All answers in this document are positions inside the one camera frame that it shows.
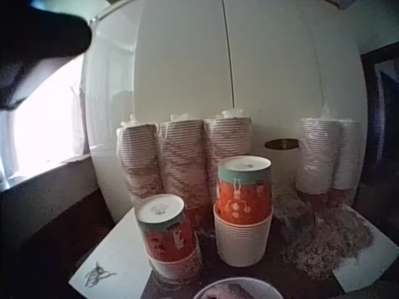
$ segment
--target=wood shavings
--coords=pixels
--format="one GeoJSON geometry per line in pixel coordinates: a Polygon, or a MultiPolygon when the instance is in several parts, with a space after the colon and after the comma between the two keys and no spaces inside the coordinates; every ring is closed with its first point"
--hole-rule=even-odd
{"type": "Polygon", "coordinates": [[[298,234],[282,254],[313,279],[324,280],[343,259],[357,258],[372,242],[363,219],[351,211],[331,209],[319,214],[314,229],[298,234]]]}

